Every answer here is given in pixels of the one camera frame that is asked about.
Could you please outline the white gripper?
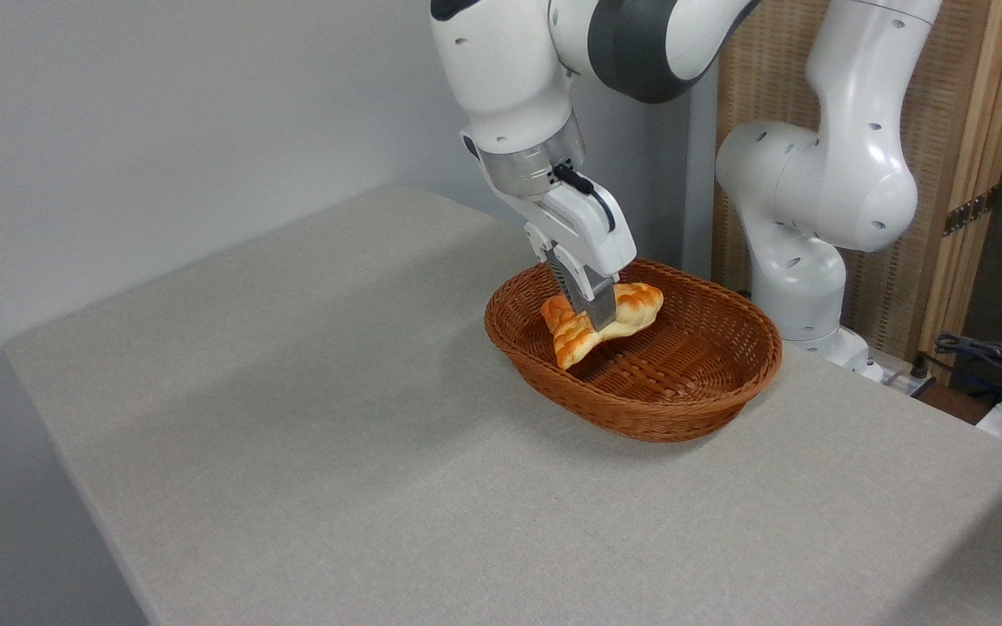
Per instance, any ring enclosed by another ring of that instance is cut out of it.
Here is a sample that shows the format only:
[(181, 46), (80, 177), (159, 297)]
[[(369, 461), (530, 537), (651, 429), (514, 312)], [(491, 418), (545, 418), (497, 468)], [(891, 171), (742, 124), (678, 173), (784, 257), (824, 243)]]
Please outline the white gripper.
[(548, 193), (522, 199), (524, 230), (574, 314), (597, 332), (616, 320), (615, 285), (637, 249), (623, 211), (590, 179), (561, 179)]

